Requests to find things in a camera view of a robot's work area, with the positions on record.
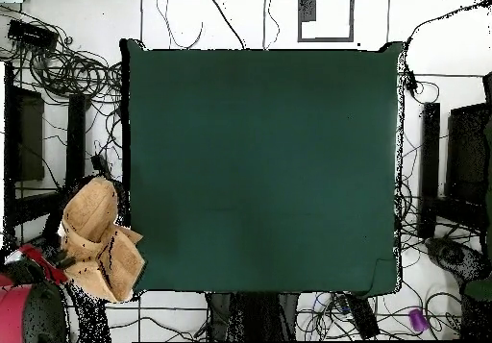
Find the cable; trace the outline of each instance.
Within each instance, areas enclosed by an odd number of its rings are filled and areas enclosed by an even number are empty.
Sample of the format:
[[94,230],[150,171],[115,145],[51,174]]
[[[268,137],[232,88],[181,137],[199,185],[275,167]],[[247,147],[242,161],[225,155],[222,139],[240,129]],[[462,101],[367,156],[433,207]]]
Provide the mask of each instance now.
[[[3,8],[8,12],[12,12],[8,7]],[[57,47],[53,52],[40,49],[33,50],[32,48],[27,49],[22,44],[16,42],[13,45],[15,55],[12,54],[8,57],[10,60],[18,60],[19,58],[22,60],[16,76],[18,77],[21,74],[20,72],[24,69],[23,63],[26,62],[26,69],[31,72],[34,82],[23,82],[23,84],[31,86],[34,91],[42,89],[51,100],[51,103],[46,102],[48,105],[66,106],[68,104],[66,99],[70,95],[85,94],[91,100],[91,105],[97,111],[86,133],[94,127],[97,117],[103,115],[106,118],[105,128],[109,137],[106,144],[101,147],[100,153],[105,152],[107,154],[112,148],[118,159],[121,160],[115,147],[120,149],[122,147],[114,134],[116,127],[120,123],[120,120],[116,119],[115,113],[119,107],[121,96],[121,62],[109,66],[107,61],[100,55],[88,51],[74,52],[68,47],[70,38],[62,28],[47,24],[24,12],[21,14],[31,19],[29,23],[55,32],[58,37]],[[13,18],[4,12],[0,12],[0,15]],[[101,112],[101,108],[105,104],[112,104],[114,111],[110,112],[110,114]],[[45,121],[55,129],[66,131],[66,129],[57,127],[46,119]],[[62,145],[66,146],[59,135],[52,135],[45,139],[54,137]]]
[[[423,82],[417,82],[415,81],[415,76],[413,74],[412,71],[409,70],[408,68],[408,64],[406,62],[406,56],[408,54],[408,48],[409,48],[409,45],[410,43],[412,42],[413,40],[413,37],[414,35],[417,33],[417,31],[420,30],[420,27],[424,26],[424,25],[427,25],[427,24],[430,24],[434,21],[437,21],[437,20],[441,20],[441,19],[445,19],[445,18],[449,18],[455,14],[457,14],[458,12],[467,12],[467,11],[470,11],[470,10],[474,10],[476,8],[487,8],[487,7],[490,7],[492,5],[492,0],[482,0],[476,4],[472,4],[472,5],[469,5],[469,6],[466,6],[466,7],[460,7],[456,10],[453,10],[451,12],[447,12],[443,15],[440,15],[440,16],[437,16],[435,18],[432,18],[432,19],[428,19],[427,21],[424,21],[422,23],[420,23],[419,25],[417,25],[412,33],[410,34],[410,36],[408,37],[408,39],[404,42],[404,49],[402,51],[402,62],[403,62],[403,65],[404,65],[404,74],[405,74],[405,78],[406,78],[406,85],[408,86],[408,89],[410,90],[410,94],[412,95],[412,97],[419,103],[422,104],[422,102],[420,102],[418,99],[416,99],[414,97],[414,90],[416,89],[416,84],[417,83],[423,83]],[[430,85],[434,85],[435,87],[437,87],[437,97],[434,99],[433,103],[437,100],[437,98],[439,97],[439,87],[436,85],[436,84],[432,84],[430,82],[424,82],[424,83],[427,83],[427,84],[430,84]]]
[[[448,136],[449,136],[449,134],[442,135],[442,136],[440,136],[440,137],[439,137],[439,139],[446,138],[446,137],[448,137]],[[403,158],[404,158],[404,157],[406,157],[407,155],[411,154],[412,152],[417,151],[417,150],[418,150],[418,149],[420,149],[420,148],[421,148],[424,144],[425,144],[425,142],[422,142],[422,144],[420,144],[418,147],[414,147],[412,150],[410,150],[410,151],[408,151],[407,153],[405,153],[405,154],[403,155]]]
[[169,33],[169,47],[168,47],[168,49],[171,49],[171,41],[173,41],[174,44],[180,48],[191,49],[193,46],[195,46],[199,42],[200,38],[202,37],[202,33],[204,31],[204,23],[202,22],[202,26],[200,28],[200,33],[198,34],[196,39],[193,41],[193,43],[191,43],[189,46],[182,46],[174,38],[173,32],[171,30],[171,26],[169,25],[169,20],[167,19],[167,7],[168,7],[168,5],[169,5],[169,0],[165,0],[165,12],[162,13],[162,11],[159,8],[159,0],[156,0],[156,8],[158,9],[160,16],[162,16],[162,18],[164,19],[165,26],[167,27],[167,32]]
[[427,298],[426,303],[424,305],[424,314],[425,314],[426,320],[428,321],[429,326],[430,326],[430,333],[432,334],[432,336],[433,336],[433,338],[435,340],[439,340],[439,338],[435,334],[434,331],[436,331],[436,329],[432,326],[432,323],[431,323],[431,315],[430,315],[430,311],[429,311],[429,303],[432,301],[432,299],[434,299],[435,297],[439,297],[439,296],[446,296],[446,297],[452,298],[452,299],[454,299],[455,301],[457,301],[461,305],[461,300],[459,300],[455,295],[453,295],[453,294],[451,294],[449,292],[436,292],[436,293],[430,295]]
[[270,46],[277,41],[277,39],[279,38],[279,34],[281,32],[281,27],[279,25],[279,22],[277,22],[275,20],[275,18],[272,16],[272,13],[270,12],[270,6],[271,5],[272,5],[272,0],[269,0],[269,2],[268,2],[268,9],[266,11],[268,13],[268,16],[270,16],[270,18],[272,18],[272,21],[274,21],[275,22],[275,25],[277,26],[277,34],[275,35],[275,39],[272,42],[268,43],[268,46],[266,47],[266,50],[268,50],[270,48]]
[[[319,301],[322,295],[328,295],[329,298],[325,304]],[[304,340],[312,340],[314,334],[317,334],[318,340],[334,340],[348,338],[349,340],[354,340],[353,336],[357,335],[358,332],[354,325],[354,322],[350,319],[343,319],[336,316],[334,312],[335,309],[339,310],[337,296],[342,294],[337,293],[318,293],[316,294],[312,308],[301,309],[297,311],[296,317],[296,329],[304,334]],[[316,304],[320,304],[322,308],[320,310],[316,309]],[[299,324],[300,314],[310,314],[310,319],[307,322],[306,328],[303,329]],[[349,323],[352,328],[346,331],[339,323]],[[332,326],[342,331],[341,335],[329,335]]]
[[[417,93],[416,91],[410,90],[410,95],[413,98],[413,100],[415,100],[416,102],[418,102],[421,105],[424,105],[426,103],[435,103],[437,101],[437,99],[439,98],[439,86],[436,83],[432,83],[432,82],[419,82],[419,81],[415,81],[415,83],[417,85],[422,86],[422,91],[420,93]],[[417,99],[415,97],[415,95],[420,95],[420,94],[422,94],[424,92],[424,85],[431,85],[431,86],[434,86],[437,89],[437,94],[435,95],[435,98],[431,102],[428,101],[428,102],[424,103],[424,102],[421,102],[419,99]]]
[[154,318],[151,318],[150,316],[142,316],[142,317],[140,317],[140,319],[137,319],[137,320],[130,322],[128,324],[125,324],[125,325],[114,325],[114,326],[110,327],[110,329],[115,330],[115,329],[121,329],[121,328],[128,328],[131,325],[137,324],[138,322],[143,321],[143,320],[151,321],[154,324],[156,324],[158,327],[160,327],[166,331],[172,331],[172,332],[176,333],[174,336],[170,337],[169,339],[165,340],[164,342],[170,342],[171,340],[173,340],[177,336],[180,336],[182,339],[187,340],[189,342],[200,342],[201,340],[203,340],[203,339],[194,338],[190,332],[178,331],[178,330],[175,330],[173,328],[167,327],[167,326],[161,324],[160,322],[156,321]]
[[36,151],[33,151],[31,148],[27,147],[26,145],[22,144],[19,142],[19,145],[24,148],[26,151],[30,152],[31,154],[35,155],[36,157],[40,158],[42,160],[42,162],[46,165],[46,167],[48,168],[48,171],[51,175],[51,179],[53,180],[53,183],[55,184],[55,186],[57,187],[57,190],[62,190],[62,188],[60,187],[60,185],[58,184],[57,180],[55,179],[55,175],[53,174],[53,171],[51,170],[50,168],[50,165],[48,165],[48,163],[46,162],[46,160],[40,155],[38,154]]
[[233,31],[233,34],[235,35],[235,37],[237,38],[237,40],[239,41],[239,43],[241,44],[241,48],[242,49],[245,49],[244,47],[244,42],[242,41],[242,39],[239,37],[239,35],[237,34],[237,32],[234,30],[233,26],[231,25],[231,23],[229,22],[229,20],[226,18],[226,15],[224,15],[224,13],[222,12],[222,9],[219,7],[219,5],[217,4],[217,1],[215,0],[211,0],[213,2],[213,4],[215,5],[215,7],[217,8],[217,10],[219,11],[220,15],[222,16],[222,18],[224,19],[224,21],[226,21],[226,24],[227,26],[229,27],[229,29],[231,31]]

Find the floor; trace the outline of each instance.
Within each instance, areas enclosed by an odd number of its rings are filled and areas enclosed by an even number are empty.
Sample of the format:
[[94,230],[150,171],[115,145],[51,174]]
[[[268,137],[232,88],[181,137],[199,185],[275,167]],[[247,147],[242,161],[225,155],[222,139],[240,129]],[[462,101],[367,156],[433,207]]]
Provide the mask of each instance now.
[[[198,39],[193,45],[197,49],[237,49],[243,44],[252,49],[379,50],[387,41],[406,40],[415,27],[424,21],[479,0],[355,0],[355,38],[353,42],[341,44],[298,43],[297,0],[216,1],[240,37],[231,32],[210,0],[26,0],[22,5],[7,4],[4,5],[6,8],[0,8],[0,46],[9,46],[6,38],[8,22],[12,17],[20,17],[24,20],[38,18],[57,25],[72,39],[72,50],[91,52],[92,58],[97,61],[103,61],[101,58],[104,58],[108,66],[121,60],[118,41],[122,37],[140,39],[150,49],[183,48]],[[321,7],[325,7],[323,1],[330,0],[317,1],[321,14]],[[329,10],[330,4],[325,5],[325,9]],[[330,18],[329,11],[324,15]],[[416,98],[420,102],[433,101],[438,95],[441,104],[441,183],[444,183],[445,176],[444,136],[450,109],[484,101],[480,78],[492,71],[491,24],[492,15],[487,9],[475,9],[459,12],[446,20],[433,21],[413,33],[407,62],[420,83],[420,94]],[[320,37],[336,36],[328,35],[330,32],[326,30],[311,29],[311,32],[327,33]],[[36,82],[27,69],[24,69],[22,75],[25,88],[36,88]],[[47,96],[44,92],[43,97],[49,103],[45,108],[44,158],[55,179],[62,182],[66,111],[63,111],[64,107],[56,106],[56,102],[62,99]],[[91,155],[104,146],[108,139],[107,123],[109,127],[112,123],[114,104],[108,99],[101,100],[100,106],[92,107],[87,112],[86,151]],[[413,195],[418,191],[421,110],[422,105],[407,94],[403,173]],[[117,142],[121,138],[117,126],[113,134]],[[107,156],[111,162],[111,173],[118,178],[121,175],[121,162],[117,145],[108,147]],[[91,171],[88,161],[86,172]],[[28,184],[24,183],[22,196],[53,188],[49,174],[42,182]],[[411,213],[407,223],[411,224],[414,218]],[[44,222],[45,218],[39,218],[19,227],[17,237],[28,239],[39,234]],[[449,230],[446,225],[450,222],[440,223],[436,235],[445,234]],[[454,232],[453,236],[459,237],[457,241],[480,248],[477,240],[464,229]],[[439,292],[447,292],[458,297],[454,279],[429,261],[425,246],[419,244],[418,238],[405,234],[402,242],[405,248],[402,264],[405,268],[401,290],[371,300],[381,328],[378,339],[456,338],[459,303],[446,295],[434,296]],[[328,293],[307,293],[301,296],[297,321],[299,340],[331,340],[331,337],[337,336],[341,337],[335,340],[360,338],[347,317],[337,315],[335,326],[324,316],[313,314],[322,312],[329,298]],[[412,306],[423,306],[427,301],[434,333],[425,331],[416,336],[411,330],[407,314]],[[149,291],[138,302],[108,305],[111,337],[114,343],[186,340],[187,333],[184,332],[193,334],[204,323],[206,308],[205,298],[201,294]],[[77,318],[73,307],[69,309],[69,317],[73,338],[76,340]]]

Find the red object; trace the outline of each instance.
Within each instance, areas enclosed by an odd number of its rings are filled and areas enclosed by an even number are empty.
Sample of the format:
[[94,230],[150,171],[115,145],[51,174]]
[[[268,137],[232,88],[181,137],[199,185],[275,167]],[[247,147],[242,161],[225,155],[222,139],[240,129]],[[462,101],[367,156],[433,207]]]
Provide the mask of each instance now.
[[30,292],[30,285],[0,288],[0,343],[23,342],[24,307]]
[[[44,283],[60,285],[68,280],[64,272],[46,261],[42,253],[33,245],[25,244],[15,253],[19,252],[22,255],[21,258],[30,259],[41,267],[46,280],[48,280]],[[21,270],[22,263],[19,260],[7,264],[18,264],[19,270]],[[57,330],[60,326],[57,325],[57,321],[62,321],[62,306],[59,304],[60,308],[52,308],[49,305],[49,300],[44,295],[50,295],[48,289],[50,285],[43,285],[42,278],[40,280],[41,282],[36,284],[14,285],[18,279],[11,279],[5,274],[0,274],[0,343],[24,343],[33,341],[33,337],[38,334],[62,334],[60,330]],[[52,309],[56,314],[51,314],[49,309]]]
[[54,282],[56,285],[67,282],[68,277],[64,274],[63,270],[54,267],[48,261],[44,259],[41,252],[33,247],[31,244],[24,244],[19,248],[19,251],[26,257],[37,262],[43,269],[44,275],[47,280]]

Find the tangled wires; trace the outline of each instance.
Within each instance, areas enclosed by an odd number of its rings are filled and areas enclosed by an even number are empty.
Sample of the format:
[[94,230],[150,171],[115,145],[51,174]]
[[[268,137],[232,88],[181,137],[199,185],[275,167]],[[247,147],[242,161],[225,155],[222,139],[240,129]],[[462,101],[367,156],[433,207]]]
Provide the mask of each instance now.
[[[436,292],[429,295],[424,301],[413,287],[404,282],[405,286],[416,295],[418,303],[412,306],[391,311],[387,306],[386,298],[375,297],[370,299],[373,312],[377,318],[380,334],[374,340],[406,340],[406,339],[430,339],[441,340],[449,338],[443,332],[451,330],[453,335],[459,336],[460,317],[450,312],[436,315],[430,310],[430,302],[439,296],[446,296],[460,300],[446,292]],[[383,304],[386,312],[379,311],[379,305]],[[410,327],[408,313],[418,308],[423,311],[429,324],[429,331],[415,331]],[[315,295],[311,308],[298,310],[296,328],[298,340],[305,341],[328,341],[328,340],[360,340],[356,322],[348,306],[344,303],[342,293],[326,292]]]
[[[108,65],[107,61],[97,54],[88,51],[76,52],[69,47],[73,39],[68,37],[62,28],[47,24],[24,12],[15,12],[8,7],[0,6],[0,16],[17,20],[14,15],[19,14],[23,19],[27,19],[27,23],[55,33],[56,47],[54,50],[39,49],[15,41],[10,51],[1,48],[0,60],[15,61],[17,65],[14,80],[21,86],[29,86],[34,91],[43,93],[48,98],[45,99],[45,103],[49,106],[67,106],[71,95],[84,94],[93,108],[93,118],[89,121],[90,126],[86,129],[86,134],[92,130],[98,117],[105,118],[104,126],[108,134],[104,143],[94,140],[93,151],[86,152],[86,159],[94,155],[104,155],[112,175],[114,163],[109,161],[109,156],[112,156],[113,160],[122,160],[122,146],[117,140],[118,129],[121,128],[121,62]],[[23,77],[24,70],[28,71],[31,77]],[[66,133],[66,128],[56,126],[46,119],[45,121],[57,131]],[[56,138],[66,146],[64,137],[60,135],[50,135],[44,139],[51,138]],[[55,178],[52,178],[55,185],[60,187]]]
[[[1,8],[8,12],[15,12],[8,7]],[[15,19],[5,13],[1,15]],[[50,51],[14,42],[10,54],[2,56],[3,61],[20,60],[19,70],[27,67],[36,85],[48,93],[65,99],[72,94],[84,94],[91,100],[108,95],[113,99],[119,97],[121,63],[109,66],[99,55],[86,51],[73,51],[69,48],[73,40],[62,28],[47,24],[24,12],[22,15],[31,19],[27,23],[55,33],[56,48]]]

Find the purple object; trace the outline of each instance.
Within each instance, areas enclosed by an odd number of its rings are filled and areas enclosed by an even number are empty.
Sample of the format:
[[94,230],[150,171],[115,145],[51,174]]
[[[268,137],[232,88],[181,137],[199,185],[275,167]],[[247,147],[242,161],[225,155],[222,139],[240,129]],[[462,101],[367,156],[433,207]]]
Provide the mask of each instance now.
[[410,324],[414,331],[426,331],[429,328],[429,323],[424,318],[421,309],[411,310],[408,316],[410,317]]

